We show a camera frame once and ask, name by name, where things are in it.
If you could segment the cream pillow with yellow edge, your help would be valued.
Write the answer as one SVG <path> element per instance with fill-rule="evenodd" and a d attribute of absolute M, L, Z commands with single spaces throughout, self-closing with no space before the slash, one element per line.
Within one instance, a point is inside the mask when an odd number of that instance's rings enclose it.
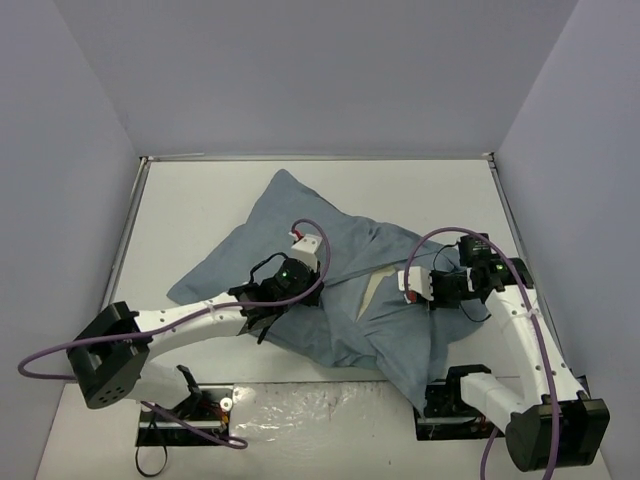
<path fill-rule="evenodd" d="M 373 296 L 379 286 L 379 284 L 382 282 L 382 280 L 388 276 L 395 276 L 396 275 L 396 268 L 393 265 L 389 265 L 389 266 L 385 266 L 382 267 L 374 272 L 371 273 L 370 277 L 369 277 L 369 282 L 368 285 L 365 289 L 363 298 L 362 298 L 362 302 L 356 317 L 356 320 L 359 321 L 360 318 L 362 317 L 362 315 L 364 314 L 364 312 L 366 311 L 366 309 L 368 308 L 369 304 L 371 303 Z"/>

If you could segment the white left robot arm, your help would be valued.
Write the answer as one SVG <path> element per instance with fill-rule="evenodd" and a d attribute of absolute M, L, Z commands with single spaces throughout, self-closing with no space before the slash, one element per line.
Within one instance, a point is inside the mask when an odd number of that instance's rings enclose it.
<path fill-rule="evenodd" d="M 179 418 L 195 415 L 202 395 L 193 374 L 184 365 L 164 367 L 157 357 L 212 338 L 265 338 L 292 306 L 318 305 L 321 274 L 316 255 L 290 253 L 271 277 L 206 301 L 165 310 L 134 311 L 124 302 L 107 306 L 66 351 L 86 406 L 97 410 L 135 400 Z"/>

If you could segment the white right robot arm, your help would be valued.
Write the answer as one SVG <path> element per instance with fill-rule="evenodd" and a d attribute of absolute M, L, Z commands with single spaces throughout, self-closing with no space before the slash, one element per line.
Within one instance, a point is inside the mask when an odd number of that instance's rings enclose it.
<path fill-rule="evenodd" d="M 567 366 L 543 314 L 523 261 L 504 255 L 485 234 L 465 230 L 458 244 L 462 271 L 429 274 L 431 309 L 478 300 L 500 331 L 519 374 L 522 391 L 503 385 L 481 364 L 447 372 L 443 398 L 453 412 L 476 410 L 503 434 L 509 456 L 522 472 L 594 462 L 610 413 L 592 398 Z"/>

